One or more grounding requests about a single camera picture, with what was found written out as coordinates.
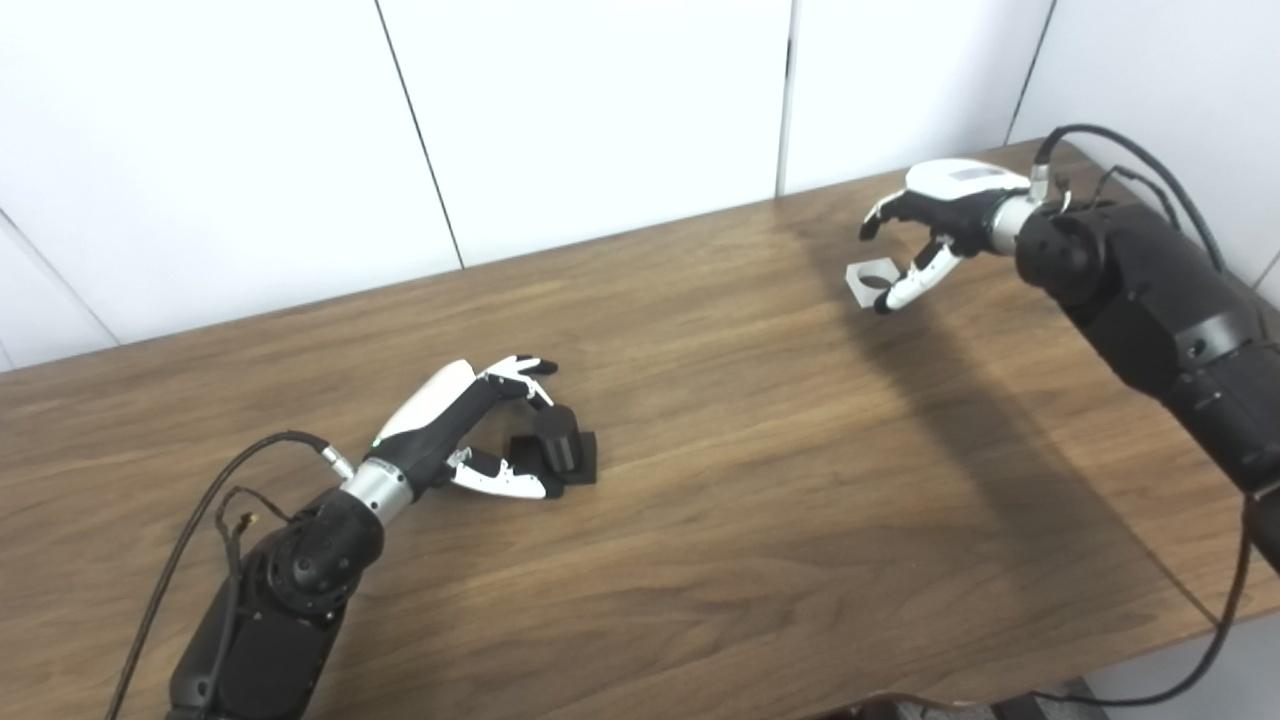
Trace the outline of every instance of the panel seam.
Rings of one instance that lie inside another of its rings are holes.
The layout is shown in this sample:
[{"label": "panel seam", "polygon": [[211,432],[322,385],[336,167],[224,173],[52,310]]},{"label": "panel seam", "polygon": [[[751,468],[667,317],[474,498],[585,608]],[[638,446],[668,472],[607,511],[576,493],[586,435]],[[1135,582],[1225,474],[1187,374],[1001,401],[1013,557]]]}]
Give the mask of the panel seam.
[{"label": "panel seam", "polygon": [[1276,250],[1275,258],[1272,258],[1271,261],[1267,263],[1267,266],[1262,270],[1262,274],[1258,275],[1258,279],[1253,281],[1253,284],[1249,286],[1251,290],[1257,291],[1260,287],[1262,287],[1262,281],[1267,279],[1267,275],[1270,275],[1271,270],[1275,269],[1276,261],[1280,261],[1280,250]]},{"label": "panel seam", "polygon": [[1018,94],[1018,104],[1014,105],[1014,115],[1009,118],[1009,129],[1005,132],[1005,145],[1014,136],[1014,124],[1018,123],[1018,114],[1023,110],[1023,100],[1027,97],[1027,88],[1032,85],[1032,74],[1036,72],[1036,63],[1039,60],[1041,49],[1044,47],[1044,36],[1048,35],[1048,24],[1053,19],[1053,10],[1057,9],[1057,0],[1051,0],[1048,12],[1044,13],[1044,24],[1041,27],[1039,40],[1036,41],[1036,54],[1032,55],[1032,64],[1027,68],[1027,77],[1023,78],[1023,90]]},{"label": "panel seam", "polygon": [[0,356],[3,356],[6,363],[9,363],[9,368],[14,370],[18,369],[18,364],[13,361],[13,355],[9,355],[9,348],[4,346],[3,337],[0,337]]},{"label": "panel seam", "polygon": [[22,228],[18,227],[18,223],[15,223],[8,213],[5,213],[4,208],[0,208],[0,220],[4,220],[5,224],[13,228],[13,237],[18,241],[18,243],[22,245],[27,250],[27,252],[32,258],[35,258],[37,263],[40,263],[42,268],[45,268],[49,275],[54,279],[55,284],[61,286],[61,288],[67,291],[67,295],[69,295],[72,300],[74,300],[76,304],[81,307],[81,310],[90,319],[92,319],[93,324],[97,325],[97,328],[102,331],[102,333],[105,333],[108,338],[110,338],[111,343],[115,346],[120,346],[122,345],[120,338],[116,337],[114,332],[111,332],[111,328],[108,327],[106,322],[102,320],[102,318],[93,311],[93,307],[84,301],[84,297],[76,290],[76,287],[70,283],[70,281],[68,281],[60,272],[58,272],[58,268],[49,261],[49,258],[46,258],[45,254],[40,251],[40,247],[29,237],[27,237],[27,233],[22,232]]},{"label": "panel seam", "polygon": [[458,266],[466,268],[462,260],[462,249],[458,247],[458,236],[453,232],[453,220],[449,218],[449,209],[444,204],[444,193],[440,192],[440,181],[435,177],[435,167],[431,165],[431,154],[426,151],[426,140],[422,137],[422,127],[417,122],[417,111],[413,109],[413,99],[410,97],[408,85],[404,83],[404,72],[401,70],[399,58],[396,55],[396,44],[392,42],[392,33],[387,28],[387,17],[383,15],[383,4],[374,0],[378,9],[378,22],[383,26],[383,37],[387,38],[387,49],[392,54],[392,64],[396,65],[396,77],[399,78],[401,91],[404,94],[404,104],[408,105],[408,117],[413,120],[413,132],[417,133],[417,143],[422,149],[422,158],[426,160],[426,170],[431,174],[431,186],[435,188],[435,199],[440,202],[440,213],[444,215],[444,225],[449,229],[449,241],[453,243],[453,252],[458,256]]},{"label": "panel seam", "polygon": [[791,0],[787,26],[787,56],[782,77],[782,122],[778,123],[778,168],[773,178],[773,196],[782,197],[787,183],[787,150],[791,145],[791,96],[795,91],[796,29],[800,24],[800,0]]}]

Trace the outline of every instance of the black cylinder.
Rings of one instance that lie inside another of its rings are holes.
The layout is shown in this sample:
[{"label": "black cylinder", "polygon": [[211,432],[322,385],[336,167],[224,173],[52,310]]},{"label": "black cylinder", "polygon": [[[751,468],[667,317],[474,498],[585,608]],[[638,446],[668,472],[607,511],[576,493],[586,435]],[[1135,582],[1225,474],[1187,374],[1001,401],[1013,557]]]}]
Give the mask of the black cylinder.
[{"label": "black cylinder", "polygon": [[572,473],[582,466],[582,436],[577,418],[563,405],[553,405],[534,418],[534,433],[543,448],[543,460],[556,473]]}]

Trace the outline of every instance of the wood grain surface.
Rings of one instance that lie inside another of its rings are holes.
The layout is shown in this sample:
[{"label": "wood grain surface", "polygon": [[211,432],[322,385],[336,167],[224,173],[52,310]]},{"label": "wood grain surface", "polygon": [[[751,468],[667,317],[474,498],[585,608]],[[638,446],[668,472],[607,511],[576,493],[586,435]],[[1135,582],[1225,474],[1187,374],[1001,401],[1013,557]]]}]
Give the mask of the wood grain surface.
[{"label": "wood grain surface", "polygon": [[[553,502],[447,488],[403,512],[308,717],[785,720],[879,691],[989,701],[1207,630],[1196,593],[1226,585],[1230,487],[1007,260],[965,263],[890,318],[856,309],[845,265],[924,241],[904,225],[855,240],[900,183],[0,375],[6,708],[105,707],[178,528],[243,446],[293,427],[358,456],[439,366],[513,352],[561,363],[545,386],[599,434],[599,484]],[[507,409],[475,445],[527,423]],[[334,482],[287,447],[236,479],[291,507]],[[168,707],[219,556],[204,529],[127,716]],[[1252,611],[1280,598],[1260,582]]]}]

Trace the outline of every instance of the white wall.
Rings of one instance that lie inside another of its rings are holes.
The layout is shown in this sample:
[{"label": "white wall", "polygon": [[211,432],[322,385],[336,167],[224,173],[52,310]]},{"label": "white wall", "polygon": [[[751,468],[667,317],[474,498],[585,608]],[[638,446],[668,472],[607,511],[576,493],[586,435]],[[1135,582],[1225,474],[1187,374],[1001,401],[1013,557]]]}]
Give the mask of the white wall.
[{"label": "white wall", "polygon": [[773,195],[790,0],[383,0],[467,265]]},{"label": "white wall", "polygon": [[801,0],[786,192],[1005,142],[1050,0]]},{"label": "white wall", "polygon": [[[1272,0],[1062,0],[1012,140],[1071,122],[1137,140],[1187,186],[1231,270],[1257,283],[1280,252],[1276,28]],[[1105,141],[1071,142],[1103,165],[1135,164]]]},{"label": "white wall", "polygon": [[114,345],[74,291],[0,215],[0,370]]},{"label": "white wall", "polygon": [[0,4],[0,208],[124,342],[458,268],[369,1]]},{"label": "white wall", "polygon": [[[1092,122],[1144,145],[1178,174],[1231,270],[1280,301],[1274,168],[1280,167],[1280,4],[1271,0],[1061,0],[1036,61],[1012,141]],[[1076,140],[1100,164],[1137,165],[1106,142]],[[1207,641],[1098,670],[1098,697],[1160,692],[1194,667]],[[1236,628],[1210,675],[1181,698],[1107,710],[1112,720],[1275,717],[1280,618]]]}]

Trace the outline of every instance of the black object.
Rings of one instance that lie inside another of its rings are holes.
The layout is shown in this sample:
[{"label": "black object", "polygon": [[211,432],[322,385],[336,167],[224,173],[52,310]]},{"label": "black object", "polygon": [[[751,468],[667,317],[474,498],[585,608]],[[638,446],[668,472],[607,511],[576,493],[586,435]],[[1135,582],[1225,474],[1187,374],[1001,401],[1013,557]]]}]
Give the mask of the black object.
[{"label": "black object", "polygon": [[1036,698],[1024,694],[991,706],[996,720],[1048,720]]},{"label": "black object", "polygon": [[[1023,279],[1057,300],[1116,375],[1158,400],[1242,492],[1280,482],[1280,348],[1181,233],[1137,204],[1034,217],[1016,260]],[[1280,559],[1280,546],[1260,550]]]},{"label": "black object", "polygon": [[593,486],[596,477],[595,433],[579,430],[573,411],[553,405],[538,411],[532,436],[511,438],[511,464],[521,473],[566,486]]},{"label": "black object", "polygon": [[897,712],[897,703],[887,700],[868,702],[858,708],[854,720],[901,720]]}]

